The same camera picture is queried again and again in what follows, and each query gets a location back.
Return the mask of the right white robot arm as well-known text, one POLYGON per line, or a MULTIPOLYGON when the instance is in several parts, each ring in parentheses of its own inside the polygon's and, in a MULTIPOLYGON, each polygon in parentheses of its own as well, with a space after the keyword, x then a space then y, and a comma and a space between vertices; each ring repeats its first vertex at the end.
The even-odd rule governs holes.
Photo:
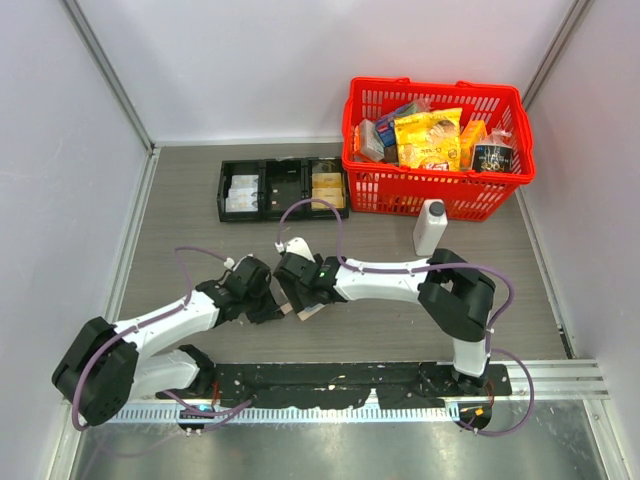
POLYGON ((486 335, 496 285, 450 250, 437 249, 430 258, 405 263, 285 251, 274 277, 301 317, 326 305, 359 300, 418 305, 452 339, 455 389, 472 395, 488 381, 486 335))

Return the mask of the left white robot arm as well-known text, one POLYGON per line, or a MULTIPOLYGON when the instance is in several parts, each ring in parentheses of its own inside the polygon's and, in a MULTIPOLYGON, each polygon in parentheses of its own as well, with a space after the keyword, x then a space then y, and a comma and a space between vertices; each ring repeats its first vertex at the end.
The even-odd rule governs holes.
POLYGON ((115 323, 101 316, 87 321, 52 375, 72 405, 74 427, 99 426, 131 400, 212 394, 214 363, 182 341, 240 316, 257 324, 284 316, 271 292, 269 266, 252 255, 151 313, 115 323))

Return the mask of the beige leather card holder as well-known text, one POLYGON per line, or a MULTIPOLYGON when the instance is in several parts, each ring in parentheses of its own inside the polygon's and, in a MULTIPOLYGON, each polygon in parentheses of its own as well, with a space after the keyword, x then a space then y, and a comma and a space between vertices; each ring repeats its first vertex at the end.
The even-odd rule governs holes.
POLYGON ((324 304, 315 303, 313 305, 307 305, 307 306, 302 307, 300 309, 296 309, 291 302, 286 302, 286 303, 284 303, 284 304, 279 306, 279 310, 284 315, 288 315, 290 313, 293 313, 293 314, 296 315, 296 317, 300 321, 306 321, 311 316, 313 316, 313 315, 317 314, 319 311, 321 311, 324 307, 325 307, 324 304))

